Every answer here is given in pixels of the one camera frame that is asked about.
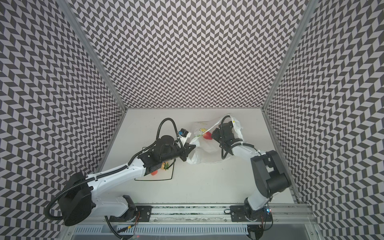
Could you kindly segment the white plastic bag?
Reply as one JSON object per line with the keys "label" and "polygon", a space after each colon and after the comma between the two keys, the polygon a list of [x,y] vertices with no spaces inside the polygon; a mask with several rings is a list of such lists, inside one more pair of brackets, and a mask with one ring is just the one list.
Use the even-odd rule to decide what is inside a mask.
{"label": "white plastic bag", "polygon": [[215,140],[206,140],[203,138],[205,132],[211,132],[219,127],[221,123],[233,122],[235,137],[243,139],[242,125],[240,121],[232,115],[228,117],[219,117],[212,120],[198,121],[192,124],[191,137],[189,138],[191,145],[196,148],[189,154],[187,163],[190,165],[197,164],[213,164],[222,161],[220,144]]}

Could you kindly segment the red strawberry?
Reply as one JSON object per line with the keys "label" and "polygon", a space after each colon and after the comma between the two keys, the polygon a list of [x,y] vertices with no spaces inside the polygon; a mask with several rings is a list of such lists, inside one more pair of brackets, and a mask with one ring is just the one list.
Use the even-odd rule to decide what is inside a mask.
{"label": "red strawberry", "polygon": [[211,132],[205,132],[204,134],[203,134],[203,138],[204,139],[206,139],[206,140],[212,140],[213,138],[212,138],[212,133]]}

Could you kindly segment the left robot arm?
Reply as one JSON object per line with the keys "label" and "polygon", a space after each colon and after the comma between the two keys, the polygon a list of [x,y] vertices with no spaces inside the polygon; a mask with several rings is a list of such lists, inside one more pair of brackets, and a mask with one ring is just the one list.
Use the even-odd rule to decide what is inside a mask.
{"label": "left robot arm", "polygon": [[131,197],[106,197],[106,193],[121,184],[152,174],[167,161],[177,158],[187,161],[195,148],[196,145],[187,143],[185,137],[174,139],[166,135],[135,154],[126,164],[87,176],[76,173],[50,203],[50,206],[59,204],[61,216],[52,216],[50,206],[46,208],[46,216],[62,220],[65,226],[74,226],[88,217],[100,216],[111,216],[121,222],[130,221],[137,212]]}

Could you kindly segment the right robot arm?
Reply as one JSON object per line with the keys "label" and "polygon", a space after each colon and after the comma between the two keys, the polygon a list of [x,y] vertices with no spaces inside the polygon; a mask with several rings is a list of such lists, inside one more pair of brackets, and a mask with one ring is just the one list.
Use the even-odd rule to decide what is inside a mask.
{"label": "right robot arm", "polygon": [[221,158],[228,155],[249,160],[251,163],[256,190],[247,197],[243,205],[241,218],[247,221],[271,221],[271,210],[268,203],[273,196],[283,192],[292,184],[288,171],[279,154],[272,151],[261,151],[252,144],[235,137],[234,124],[221,121],[212,133],[213,140],[220,144]]}

